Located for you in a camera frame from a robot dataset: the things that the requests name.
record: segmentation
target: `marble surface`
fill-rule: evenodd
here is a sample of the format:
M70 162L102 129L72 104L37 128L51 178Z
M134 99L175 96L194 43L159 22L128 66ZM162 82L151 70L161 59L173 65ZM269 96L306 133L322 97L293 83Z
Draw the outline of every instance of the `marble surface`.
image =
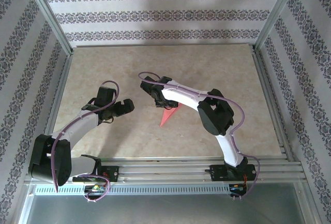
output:
M216 138L189 107L181 106L159 126L163 109L155 108L154 100L140 89L140 71L204 91L219 89L245 111L246 120L236 132L239 149L260 156L281 154L250 48L236 44L75 49L55 130L74 118L105 80L116 81L118 99L132 99L135 110L90 131L72 150L73 157L222 156ZM233 109L236 124L240 114Z

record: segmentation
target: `patterned wallpaper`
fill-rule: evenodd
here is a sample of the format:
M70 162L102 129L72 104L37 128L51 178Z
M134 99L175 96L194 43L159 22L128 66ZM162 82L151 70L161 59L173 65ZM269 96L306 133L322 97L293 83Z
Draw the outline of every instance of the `patterned wallpaper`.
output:
M10 223L66 54L35 0L0 0L0 223Z
M71 45L251 43L276 0L47 0Z
M331 223L331 0L288 0L261 49L292 152Z

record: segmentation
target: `purple cable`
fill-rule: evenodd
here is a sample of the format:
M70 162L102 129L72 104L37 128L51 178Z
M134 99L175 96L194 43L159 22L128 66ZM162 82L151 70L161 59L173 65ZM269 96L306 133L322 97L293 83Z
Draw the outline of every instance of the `purple cable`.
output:
M74 119L72 122L70 122L65 128L63 128L62 132L60 132L58 134L58 136L56 137L54 143L53 143L53 146L52 146L52 151L51 151L51 170L52 170L52 177L53 177L53 183L54 183L54 186L55 186L55 192L58 193L58 184L57 184L57 178L56 178L56 171L55 171L55 148L56 148L56 145L59 141L59 139L61 138L61 136L73 125L75 124L78 120L90 115L90 114L93 114L93 113L96 113L98 111L101 111L103 109L106 109L108 108L110 105L114 104L118 98L118 95L119 95L119 85L118 83L114 82L114 81L111 81L111 80L108 80L108 81L105 81L101 84L101 86L104 86L106 83L113 83L116 85L117 87L117 94L115 95L115 98L109 103L107 104L106 106L102 107L102 108L99 108L99 109L95 109L91 112L88 112L86 114L83 114L82 116L80 117L77 117L76 119Z
M260 167L261 167L261 165L260 165L260 161L259 161L258 158L256 158L255 156L246 155L246 154L242 153L241 151L239 151L238 147L236 146L235 140L234 140L234 134L233 134L234 131L237 130L237 129L238 129L238 128L244 123L244 120L245 120L245 113L244 113L244 110L242 109L242 107L240 107L240 105L237 104L235 101L230 100L230 99L227 99L227 98L224 98L224 97L213 96L213 95L208 95L208 94L198 94L198 93L196 93L196 92L194 92L194 91L191 91L190 89L183 88L183 87L181 87L181 86L179 86L179 85L176 85L176 86L175 86L175 85L169 85L169 84L166 84L166 83L152 82L152 81L149 81L149 80L146 80L146 79L142 78L142 77L141 77L141 74L152 74L152 75L157 76L159 79L160 79L160 76L157 75L157 74L155 74L155 73L153 73L153 72L143 71L143 72L141 72L141 73L138 74L138 77L139 77L143 82L150 83L150 84L162 85L162 86L168 86L168 87L169 87L169 86L173 86L174 88L179 88L179 89L182 90L183 92L190 93L190 94L196 94L198 97L210 97L210 98L215 98L215 99L223 100L223 101L226 101L226 102L232 103L233 105L235 105L235 106L240 110L240 112L241 112L241 114L242 114L242 119L241 119L241 121L239 122L239 124L236 125L236 126L235 126L235 127L229 132L231 142L232 142L233 147L234 147L234 149L236 150L237 153L239 153L239 154L241 154L241 155L243 155L244 157L247 157L247 158L253 158L253 159L255 159L255 160L257 161L257 163L258 163L258 169L257 169L257 171L256 171L256 177L255 177L255 179L254 179L254 181L253 181L252 187L250 187L250 189L249 189L249 190L248 190L248 191L242 196L241 199L244 199L244 198L245 198L245 197L246 197L246 196L247 196L247 195L253 190L253 188L254 188L254 186L255 186L257 180L258 180L258 176L259 176L259 174L260 174Z
M110 190L110 181L109 181L109 179L108 178L106 178L105 176L99 176L99 175L93 175L93 174L81 174L81 175L79 175L80 177L96 177L96 178L102 178L102 179L104 179L104 180L106 180L107 181L107 184L108 184L108 187L107 187L107 185L106 185L106 189L105 189L105 191L103 192L103 194L101 195L101 196L99 196L97 199L91 199L91 198L89 198L89 194L91 193L91 191L89 191L88 193L87 193L87 195L85 196L85 198L88 200L88 202L96 202L96 201L99 201L99 200L101 200L102 198L104 198L107 194L108 194L108 192L109 192L109 190Z

